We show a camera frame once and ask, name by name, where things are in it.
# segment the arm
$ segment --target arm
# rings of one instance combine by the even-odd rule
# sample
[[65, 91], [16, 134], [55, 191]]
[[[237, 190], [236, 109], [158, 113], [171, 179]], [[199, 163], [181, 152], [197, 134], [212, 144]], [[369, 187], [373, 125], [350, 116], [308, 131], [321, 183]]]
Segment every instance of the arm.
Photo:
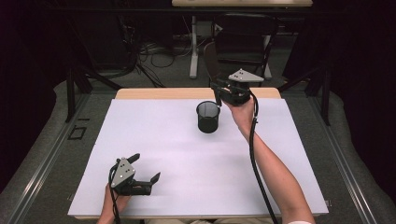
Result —
[[[254, 102], [250, 99], [243, 105], [230, 107], [233, 120], [248, 141], [253, 119]], [[300, 185], [280, 158], [254, 133], [254, 156], [262, 177], [279, 206], [282, 222], [307, 221], [315, 223]]]
[[[114, 196], [117, 198], [117, 207], [119, 208], [119, 212], [122, 212], [122, 210], [126, 207], [129, 200], [131, 199], [131, 196], [117, 197], [117, 193], [116, 192], [114, 193], [116, 194]], [[97, 224], [112, 224], [113, 221], [114, 221], [113, 201], [111, 200], [110, 187], [107, 184], [105, 189], [105, 199], [103, 201], [102, 213], [99, 217], [99, 220], [97, 221]]]

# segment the person's left hand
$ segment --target person's left hand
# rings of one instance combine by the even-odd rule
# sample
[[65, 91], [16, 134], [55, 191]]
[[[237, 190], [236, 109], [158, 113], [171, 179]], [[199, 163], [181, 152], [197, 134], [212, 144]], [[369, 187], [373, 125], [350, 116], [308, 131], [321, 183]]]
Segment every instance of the person's left hand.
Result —
[[[126, 207], [131, 196], [117, 195], [114, 192], [114, 197], [117, 199], [117, 207], [119, 213]], [[112, 224], [114, 221], [113, 201], [111, 199], [110, 186], [107, 184], [105, 188], [105, 199], [103, 201], [102, 213], [99, 217], [98, 224]]]

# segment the black mesh cup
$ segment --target black mesh cup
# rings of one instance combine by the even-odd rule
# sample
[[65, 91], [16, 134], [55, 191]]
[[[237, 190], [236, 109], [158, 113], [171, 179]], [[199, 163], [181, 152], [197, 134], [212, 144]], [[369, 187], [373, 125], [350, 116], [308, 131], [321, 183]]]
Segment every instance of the black mesh cup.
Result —
[[198, 128], [203, 133], [213, 133], [219, 127], [220, 108], [216, 103], [203, 101], [197, 106]]

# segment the black cable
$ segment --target black cable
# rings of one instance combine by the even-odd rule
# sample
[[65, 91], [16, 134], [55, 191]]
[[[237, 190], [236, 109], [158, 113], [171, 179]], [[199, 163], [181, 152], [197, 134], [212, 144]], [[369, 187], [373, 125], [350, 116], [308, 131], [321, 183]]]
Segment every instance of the black cable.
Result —
[[136, 65], [136, 67], [138, 68], [138, 72], [142, 72], [143, 74], [146, 75], [146, 77], [151, 81], [151, 83], [153, 84], [154, 87], [156, 87], [156, 88], [158, 88], [158, 87], [165, 88], [165, 86], [161, 83], [160, 79], [155, 75], [155, 73], [152, 75], [151, 73], [149, 73], [146, 70], [146, 69], [148, 69], [149, 71], [152, 72], [151, 69], [149, 69], [148, 67], [146, 67], [146, 66], [144, 66], [143, 64], [140, 64], [140, 63], [138, 63]]
[[[155, 63], [154, 63], [154, 55], [159, 55], [159, 54], [170, 56], [171, 59], [172, 59], [171, 62], [170, 62], [169, 64], [166, 64], [166, 65], [157, 65], [157, 64], [155, 64]], [[165, 67], [171, 66], [171, 65], [175, 62], [175, 58], [176, 58], [176, 56], [175, 56], [172, 52], [152, 53], [152, 54], [151, 54], [151, 58], [150, 58], [150, 63], [151, 63], [151, 65], [154, 66], [154, 67], [157, 67], [157, 68], [165, 68]]]
[[271, 204], [268, 200], [268, 196], [265, 192], [264, 185], [262, 184], [262, 179], [260, 178], [259, 172], [257, 170], [256, 160], [254, 158], [253, 139], [254, 139], [254, 130], [256, 128], [256, 123], [257, 123], [257, 115], [259, 114], [259, 103], [257, 101], [256, 96], [253, 94], [253, 92], [250, 92], [250, 95], [253, 97], [253, 101], [254, 101], [254, 117], [253, 117], [253, 121], [251, 123], [250, 135], [249, 135], [249, 140], [248, 140], [250, 161], [251, 161], [251, 165], [253, 166], [254, 175], [256, 176], [257, 182], [259, 183], [260, 190], [262, 191], [262, 197], [264, 198], [265, 204], [267, 205], [268, 211], [270, 212], [271, 219], [273, 220], [274, 224], [277, 224], [277, 220], [276, 220], [274, 211], [273, 211]]
[[149, 51], [150, 50], [152, 50], [153, 48], [155, 48], [157, 46], [157, 44], [156, 43], [145, 43], [145, 44], [142, 44], [142, 47], [140, 48], [140, 50], [139, 50], [139, 53], [138, 53], [138, 57], [139, 57], [139, 62], [140, 63], [143, 63], [143, 62], [145, 62], [148, 58], [149, 58]]
[[114, 177], [114, 174], [115, 174], [115, 172], [117, 170], [117, 165], [118, 164], [116, 164], [113, 167], [111, 167], [110, 172], [108, 174], [108, 188], [110, 190], [111, 200], [113, 201], [114, 221], [117, 224], [121, 224], [119, 208], [117, 207], [117, 199], [114, 196], [114, 189], [111, 188], [111, 183], [113, 182], [113, 177]]

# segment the forearm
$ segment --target forearm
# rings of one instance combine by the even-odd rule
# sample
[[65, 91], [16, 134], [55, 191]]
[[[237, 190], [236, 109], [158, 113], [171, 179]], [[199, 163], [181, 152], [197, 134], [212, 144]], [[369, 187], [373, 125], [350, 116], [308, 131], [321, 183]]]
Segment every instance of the forearm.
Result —
[[113, 213], [102, 213], [96, 224], [112, 224], [114, 223]]
[[[249, 141], [249, 131], [241, 130]], [[314, 223], [301, 187], [280, 158], [254, 133], [255, 160], [282, 214], [283, 222], [303, 220]]]

